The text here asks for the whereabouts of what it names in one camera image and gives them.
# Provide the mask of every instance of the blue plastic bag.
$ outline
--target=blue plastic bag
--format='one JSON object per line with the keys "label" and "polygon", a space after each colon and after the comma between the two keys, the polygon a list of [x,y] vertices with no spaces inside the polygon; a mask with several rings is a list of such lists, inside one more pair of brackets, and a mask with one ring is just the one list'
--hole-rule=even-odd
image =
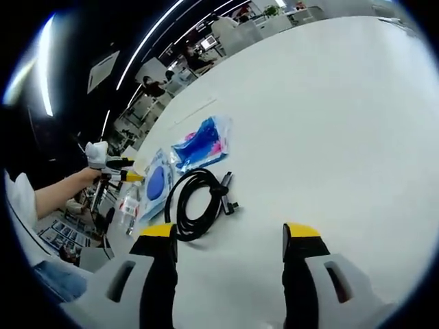
{"label": "blue plastic bag", "polygon": [[172,167],[166,153],[159,149],[146,172],[139,214],[141,224],[149,221],[164,209],[173,184]]}
{"label": "blue plastic bag", "polygon": [[183,175],[189,170],[206,167],[225,158],[230,126],[229,117],[212,116],[201,123],[197,132],[172,145],[171,161],[175,162],[176,171]]}

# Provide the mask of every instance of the white shirt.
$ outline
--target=white shirt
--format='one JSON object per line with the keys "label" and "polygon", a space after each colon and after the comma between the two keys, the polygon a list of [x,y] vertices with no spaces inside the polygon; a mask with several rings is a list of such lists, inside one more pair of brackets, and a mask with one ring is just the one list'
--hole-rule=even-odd
{"label": "white shirt", "polygon": [[13,182],[5,171],[4,177],[8,210],[29,265],[33,267],[44,260],[62,263],[83,278],[88,278],[92,273],[61,260],[35,233],[33,229],[37,220],[35,192],[27,176],[21,173]]}
{"label": "white shirt", "polygon": [[184,80],[179,73],[172,75],[171,81],[179,84],[182,87],[187,87],[189,85],[188,81]]}
{"label": "white shirt", "polygon": [[238,25],[238,22],[235,22],[230,17],[218,17],[218,21],[213,22],[211,26],[213,36],[218,39],[221,35],[232,31]]}

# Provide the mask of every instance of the ceiling light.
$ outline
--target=ceiling light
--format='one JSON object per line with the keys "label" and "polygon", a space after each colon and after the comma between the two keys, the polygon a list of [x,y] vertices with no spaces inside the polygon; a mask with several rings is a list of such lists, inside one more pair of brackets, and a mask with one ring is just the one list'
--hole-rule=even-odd
{"label": "ceiling light", "polygon": [[166,47],[166,49],[158,56],[158,58],[162,57],[163,54],[172,46],[172,44],[170,44],[169,46]]}
{"label": "ceiling light", "polygon": [[139,87],[137,87],[136,92],[134,93],[134,95],[131,97],[130,102],[128,103],[128,105],[126,106],[126,108],[129,108],[131,106],[132,100],[136,97],[137,93],[139,92],[139,89],[142,87],[141,84],[139,84]]}
{"label": "ceiling light", "polygon": [[227,11],[226,11],[225,13],[223,13],[223,15],[221,15],[221,16],[227,15],[229,12],[232,12],[233,10],[235,10],[235,9],[237,9],[237,8],[239,8],[239,7],[245,5],[246,3],[249,3],[249,2],[250,2],[250,0],[244,1],[243,3],[237,5],[236,7],[233,7],[232,9],[227,10]]}
{"label": "ceiling light", "polygon": [[102,136],[104,135],[104,132],[105,132],[105,126],[107,125],[108,115],[110,115],[110,110],[108,110],[108,112],[107,112],[107,116],[105,117],[104,126],[102,127],[101,138],[102,138]]}
{"label": "ceiling light", "polygon": [[185,32],[185,34],[183,34],[180,38],[178,38],[178,40],[176,41],[176,42],[174,42],[174,44],[176,45],[176,44],[178,44],[180,41],[181,41],[181,39],[183,39],[185,36],[187,36],[188,34],[189,34],[189,32],[190,31],[192,31],[193,29],[195,29],[197,26],[198,26],[198,24],[200,24],[203,20],[205,20],[207,17],[209,17],[210,16],[210,14],[207,14],[205,17],[203,17],[202,19],[200,19],[193,27],[191,27],[190,29],[188,29],[186,32]]}
{"label": "ceiling light", "polygon": [[49,68],[49,53],[50,53],[50,32],[51,25],[54,21],[53,15],[43,27],[41,32],[40,41],[38,44],[38,58],[37,58],[37,68],[38,68],[38,81],[40,84],[41,95],[43,96],[43,103],[46,109],[46,113],[49,116],[53,116],[52,106],[50,104],[49,98],[49,86],[47,83],[47,71]]}
{"label": "ceiling light", "polygon": [[287,4],[285,3],[284,0],[276,0],[276,3],[279,7],[286,7]]}
{"label": "ceiling light", "polygon": [[199,0],[199,1],[195,2],[191,7],[188,8],[188,10],[186,10],[185,12],[183,12],[183,13],[182,13],[182,14],[176,19],[176,21],[178,21],[179,19],[181,19],[185,14],[187,14],[187,12],[188,12],[189,10],[192,10],[192,8],[195,7],[197,4],[199,4],[201,1],[203,1],[203,0]]}
{"label": "ceiling light", "polygon": [[221,5],[220,7],[218,7],[217,9],[214,10],[214,12],[216,12],[217,10],[220,10],[221,8],[223,8],[225,5],[228,5],[230,2],[233,2],[234,0],[230,0],[227,1],[224,5]]}
{"label": "ceiling light", "polygon": [[[217,10],[223,8],[225,5],[228,5],[230,2],[233,2],[233,1],[234,1],[234,0],[229,0],[229,1],[227,1],[226,3],[222,4],[220,7],[218,7],[217,9],[215,9],[214,12],[216,12]],[[211,14],[208,14],[208,15],[206,15],[205,17],[203,17],[202,19],[200,19],[200,20],[198,21],[198,23],[196,23],[193,27],[191,27],[190,29],[188,29],[188,30],[185,32],[185,34],[183,34],[180,38],[178,38],[178,40],[177,40],[176,42],[174,42],[174,44],[175,44],[175,45],[178,44],[178,43],[181,41],[181,39],[183,39],[185,36],[187,36],[187,35],[189,34],[190,31],[192,31],[193,29],[195,29],[195,28],[198,26],[198,24],[200,24],[202,21],[204,21],[204,20],[205,20],[206,18],[208,18],[210,15],[211,15]]]}
{"label": "ceiling light", "polygon": [[16,103],[20,92],[22,91],[23,83],[29,72],[34,67],[35,62],[36,58],[34,57],[14,72],[14,75],[9,81],[8,87],[6,88],[5,95],[3,96],[3,104],[12,105]]}
{"label": "ceiling light", "polygon": [[143,45],[145,44],[145,42],[151,37],[151,35],[154,33],[154,31],[157,29],[157,27],[183,2],[184,0],[178,0],[177,2],[175,2],[175,4],[170,7],[170,9],[168,9],[168,11],[159,18],[159,20],[157,21],[157,23],[154,24],[154,26],[152,27],[152,29],[147,33],[147,35],[145,36],[145,38],[143,38],[142,42],[140,43],[140,45],[137,47],[136,51],[134,52],[134,54],[132,55],[130,61],[128,62],[128,65],[125,68],[125,71],[122,73],[121,79],[119,80],[119,83],[117,84],[116,90],[119,90],[122,81],[126,75],[126,73],[128,72],[128,69],[130,68],[131,64],[134,62],[134,59],[136,58],[136,56],[139,54],[140,50],[142,49]]}

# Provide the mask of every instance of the cable connector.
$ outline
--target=cable connector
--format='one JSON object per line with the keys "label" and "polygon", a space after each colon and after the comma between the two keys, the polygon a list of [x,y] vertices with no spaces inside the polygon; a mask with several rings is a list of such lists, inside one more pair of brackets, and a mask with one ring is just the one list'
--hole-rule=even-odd
{"label": "cable connector", "polygon": [[[221,181],[221,185],[224,187],[228,187],[228,185],[230,184],[230,181],[232,180],[232,172],[229,171],[222,179]],[[224,211],[224,214],[226,216],[229,216],[231,214],[233,214],[235,212],[235,209],[239,207],[239,204],[237,202],[234,202],[233,204],[230,203],[228,201],[228,197],[227,194],[223,195],[221,197],[221,204],[222,204],[222,209]]]}

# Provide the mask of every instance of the black cable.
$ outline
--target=black cable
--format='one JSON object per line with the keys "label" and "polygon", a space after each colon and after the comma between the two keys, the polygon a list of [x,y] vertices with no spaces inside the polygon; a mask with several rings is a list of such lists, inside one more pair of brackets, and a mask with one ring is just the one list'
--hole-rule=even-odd
{"label": "black cable", "polygon": [[105,241],[107,240],[106,234],[102,236],[102,248],[104,249],[105,255],[108,257],[109,260],[111,260],[111,257],[108,255],[107,250],[105,248]]}
{"label": "black cable", "polygon": [[[177,203],[177,238],[180,241],[193,241],[200,238],[217,219],[222,207],[221,199],[228,193],[228,188],[221,185],[217,178],[207,169],[198,168],[184,174],[169,192],[165,204],[165,223],[171,223],[171,200],[177,186],[189,178],[183,186]],[[202,187],[209,187],[211,201],[204,213],[197,219],[189,219],[186,205],[192,193]]]}

